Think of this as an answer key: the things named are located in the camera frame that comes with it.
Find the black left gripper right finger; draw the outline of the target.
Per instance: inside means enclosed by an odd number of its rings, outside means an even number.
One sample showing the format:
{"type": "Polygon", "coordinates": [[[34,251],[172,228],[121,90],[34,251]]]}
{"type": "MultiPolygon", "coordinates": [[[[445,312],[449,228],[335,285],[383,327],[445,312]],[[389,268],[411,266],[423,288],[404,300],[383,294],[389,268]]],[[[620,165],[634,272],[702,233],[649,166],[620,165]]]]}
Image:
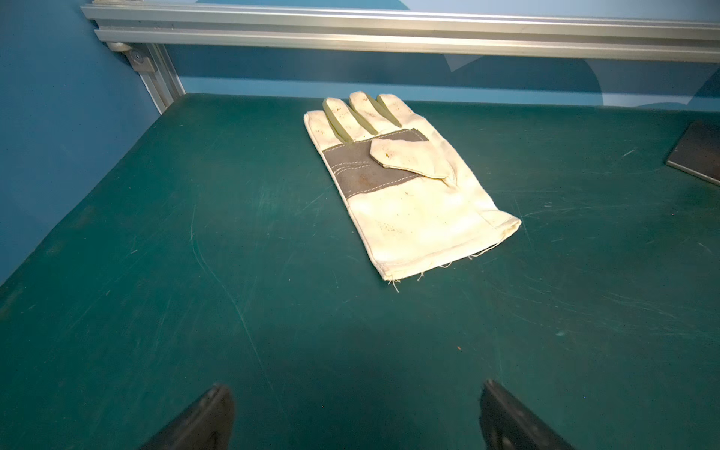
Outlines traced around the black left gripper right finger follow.
{"type": "Polygon", "coordinates": [[[495,380],[484,382],[479,403],[479,425],[487,449],[574,449],[573,445],[495,380]]]}

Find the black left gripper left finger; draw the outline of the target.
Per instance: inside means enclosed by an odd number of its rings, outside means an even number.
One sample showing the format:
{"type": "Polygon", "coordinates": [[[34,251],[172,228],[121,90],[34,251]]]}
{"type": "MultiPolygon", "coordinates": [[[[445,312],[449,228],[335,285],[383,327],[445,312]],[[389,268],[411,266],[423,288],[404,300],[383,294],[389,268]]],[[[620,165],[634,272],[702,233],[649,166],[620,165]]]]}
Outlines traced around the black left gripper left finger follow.
{"type": "Polygon", "coordinates": [[[225,384],[214,384],[140,449],[228,449],[236,405],[225,384]]]}

